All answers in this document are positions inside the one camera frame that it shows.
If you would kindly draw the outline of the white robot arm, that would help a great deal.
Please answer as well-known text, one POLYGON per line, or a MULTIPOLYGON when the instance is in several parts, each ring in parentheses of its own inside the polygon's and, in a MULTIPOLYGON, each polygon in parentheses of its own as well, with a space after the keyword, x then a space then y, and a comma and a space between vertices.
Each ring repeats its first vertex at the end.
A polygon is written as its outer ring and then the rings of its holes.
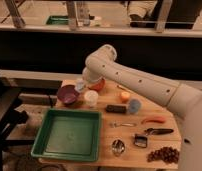
POLYGON ((178 171, 202 171, 202 91, 184 83, 115 62, 116 49, 105 44, 86 57, 83 78, 107 78, 184 119, 178 171))

